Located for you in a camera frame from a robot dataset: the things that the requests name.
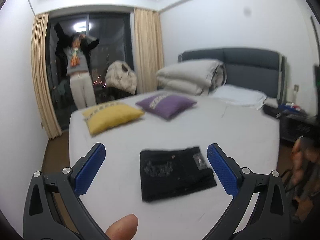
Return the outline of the right hand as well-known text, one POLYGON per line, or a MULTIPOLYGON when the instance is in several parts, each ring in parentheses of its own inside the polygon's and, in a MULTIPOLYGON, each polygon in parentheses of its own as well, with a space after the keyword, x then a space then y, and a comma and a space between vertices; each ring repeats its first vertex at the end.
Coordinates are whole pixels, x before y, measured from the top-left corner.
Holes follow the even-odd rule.
POLYGON ((293 162, 291 178, 292 185, 297 185, 303 179, 304 171, 302 166, 305 160, 319 165, 319 148, 308 146, 303 149, 304 143, 304 137, 298 138, 290 154, 290 158, 293 162))

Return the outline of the left hand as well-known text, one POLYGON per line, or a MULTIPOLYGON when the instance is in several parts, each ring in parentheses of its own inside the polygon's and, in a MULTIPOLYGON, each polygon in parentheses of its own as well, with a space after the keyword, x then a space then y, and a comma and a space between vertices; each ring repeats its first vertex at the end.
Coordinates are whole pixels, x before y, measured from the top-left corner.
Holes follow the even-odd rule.
POLYGON ((131 240, 138 229, 138 218, 129 214, 114 222, 106 230, 106 235, 111 240, 131 240))

